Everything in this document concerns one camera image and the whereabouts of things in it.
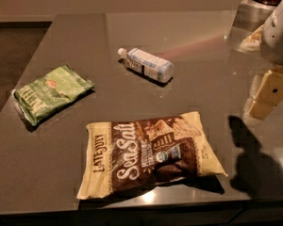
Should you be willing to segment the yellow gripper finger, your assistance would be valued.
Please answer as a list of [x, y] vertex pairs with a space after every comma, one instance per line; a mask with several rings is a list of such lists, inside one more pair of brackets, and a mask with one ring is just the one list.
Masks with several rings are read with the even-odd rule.
[[263, 121], [282, 100], [283, 65], [276, 65], [254, 76], [247, 99], [247, 116]]

